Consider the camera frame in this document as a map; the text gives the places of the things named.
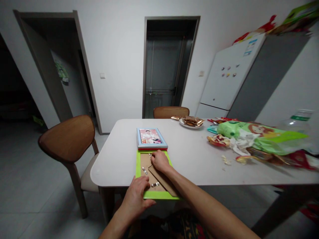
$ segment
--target hand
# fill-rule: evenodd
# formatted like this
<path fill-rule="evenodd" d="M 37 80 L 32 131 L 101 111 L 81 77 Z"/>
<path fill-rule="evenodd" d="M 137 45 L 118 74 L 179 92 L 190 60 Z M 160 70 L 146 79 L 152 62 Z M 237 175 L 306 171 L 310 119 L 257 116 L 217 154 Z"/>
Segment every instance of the hand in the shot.
<path fill-rule="evenodd" d="M 152 153 L 151 161 L 155 168 L 162 173 L 165 173 L 171 168 L 165 153 L 160 150 Z"/>
<path fill-rule="evenodd" d="M 148 176 L 142 176 L 137 179 L 134 176 L 122 205 L 117 211 L 121 214 L 123 220 L 128 220 L 129 224 L 133 223 L 147 208 L 156 204 L 154 200 L 143 199 L 145 188 L 150 187 L 148 181 Z"/>

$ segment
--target chair seat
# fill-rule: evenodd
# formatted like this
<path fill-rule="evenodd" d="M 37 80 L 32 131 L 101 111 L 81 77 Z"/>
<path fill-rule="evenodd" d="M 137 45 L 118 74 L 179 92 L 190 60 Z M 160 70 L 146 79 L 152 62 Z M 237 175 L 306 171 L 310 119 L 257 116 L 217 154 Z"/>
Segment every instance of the chair seat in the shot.
<path fill-rule="evenodd" d="M 81 189 L 83 191 L 89 191 L 89 192 L 95 192 L 95 193 L 99 192 L 99 187 L 92 182 L 91 176 L 90 176 L 91 168 L 98 155 L 99 155 L 98 153 L 94 155 L 94 157 L 91 159 L 91 161 L 87 165 L 81 177 Z"/>

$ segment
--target white plate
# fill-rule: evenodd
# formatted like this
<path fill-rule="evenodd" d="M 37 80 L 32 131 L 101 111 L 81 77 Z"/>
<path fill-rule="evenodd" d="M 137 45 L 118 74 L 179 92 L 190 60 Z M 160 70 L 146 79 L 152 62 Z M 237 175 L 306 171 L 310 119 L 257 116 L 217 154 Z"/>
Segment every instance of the white plate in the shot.
<path fill-rule="evenodd" d="M 182 126 L 186 127 L 186 128 L 192 128 L 192 129 L 199 129 L 199 128 L 202 128 L 202 127 L 204 126 L 204 124 L 202 124 L 202 125 L 199 126 L 199 127 L 190 126 L 190 125 L 188 125 L 188 124 L 185 124 L 184 118 L 179 119 L 179 123 L 180 123 Z"/>

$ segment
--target floor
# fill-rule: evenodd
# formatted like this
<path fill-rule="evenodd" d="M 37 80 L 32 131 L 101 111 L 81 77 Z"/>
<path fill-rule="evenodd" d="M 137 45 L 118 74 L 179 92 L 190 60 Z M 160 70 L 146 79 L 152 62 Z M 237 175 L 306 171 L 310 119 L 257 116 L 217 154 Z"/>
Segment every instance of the floor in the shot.
<path fill-rule="evenodd" d="M 41 151 L 40 135 L 39 127 L 32 122 L 0 122 L 0 237 L 98 238 L 105 227 L 99 195 L 85 193 L 89 216 L 81 219 L 68 171 Z M 96 133 L 99 150 L 107 137 Z M 80 175 L 93 155 L 93 148 L 89 147 L 76 163 Z M 249 227 L 277 197 L 272 186 L 203 189 Z M 165 217 L 173 207 L 173 202 L 159 202 L 142 216 Z M 298 212 L 267 239 L 315 238 L 315 228 L 311 220 Z"/>

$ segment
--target white refrigerator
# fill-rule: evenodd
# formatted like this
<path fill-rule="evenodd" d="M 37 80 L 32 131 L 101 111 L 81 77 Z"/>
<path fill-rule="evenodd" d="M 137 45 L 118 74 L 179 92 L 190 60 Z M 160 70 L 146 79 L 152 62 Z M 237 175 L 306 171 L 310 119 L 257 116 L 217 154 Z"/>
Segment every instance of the white refrigerator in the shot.
<path fill-rule="evenodd" d="M 261 34 L 215 55 L 197 117 L 227 116 L 264 41 L 265 34 Z"/>
<path fill-rule="evenodd" d="M 196 116 L 254 121 L 308 40 L 261 34 L 218 52 Z"/>

